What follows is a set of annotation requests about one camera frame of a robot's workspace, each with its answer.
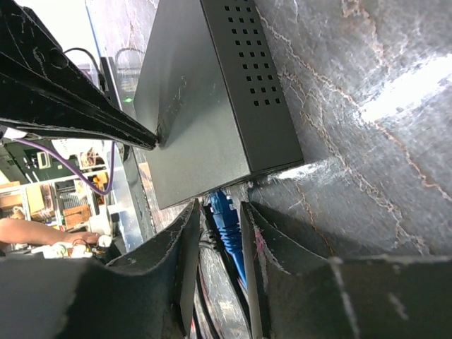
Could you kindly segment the black network switch box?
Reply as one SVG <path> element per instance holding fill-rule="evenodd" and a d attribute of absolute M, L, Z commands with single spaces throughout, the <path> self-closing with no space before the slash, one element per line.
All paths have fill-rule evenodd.
<path fill-rule="evenodd" d="M 133 103 L 162 209 L 303 161 L 252 1 L 161 1 Z"/>

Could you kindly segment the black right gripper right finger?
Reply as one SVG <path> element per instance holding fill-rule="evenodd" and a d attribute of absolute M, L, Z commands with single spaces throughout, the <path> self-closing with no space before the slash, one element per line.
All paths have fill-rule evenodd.
<path fill-rule="evenodd" d="M 450 338 L 451 258 L 323 258 L 240 207 L 253 338 Z"/>

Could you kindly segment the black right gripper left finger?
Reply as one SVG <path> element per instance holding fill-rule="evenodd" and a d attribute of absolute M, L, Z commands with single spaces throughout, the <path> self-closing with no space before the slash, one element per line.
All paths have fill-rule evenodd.
<path fill-rule="evenodd" d="M 187 338 L 200 204 L 108 264 L 33 255 L 1 259 L 2 338 Z"/>

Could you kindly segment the person's bare hand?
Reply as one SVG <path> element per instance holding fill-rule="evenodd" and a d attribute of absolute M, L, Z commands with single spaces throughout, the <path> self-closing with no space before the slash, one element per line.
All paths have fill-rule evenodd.
<path fill-rule="evenodd" d="M 70 244 L 96 244 L 100 235 L 96 232 L 76 232 L 67 233 L 63 232 L 61 236 L 52 240 L 51 245 L 58 242 L 70 243 Z"/>

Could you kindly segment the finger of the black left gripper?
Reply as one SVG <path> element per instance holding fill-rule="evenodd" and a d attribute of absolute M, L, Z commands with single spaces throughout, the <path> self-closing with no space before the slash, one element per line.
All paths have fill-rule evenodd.
<path fill-rule="evenodd" d="M 8 56 L 1 57 L 1 124 L 39 136 L 109 139 L 152 150 L 157 136 L 104 97 L 100 108 Z"/>
<path fill-rule="evenodd" d="M 2 56 L 10 57 L 97 107 L 106 107 L 100 98 L 108 99 L 66 57 L 34 12 L 15 1 L 1 2 Z"/>

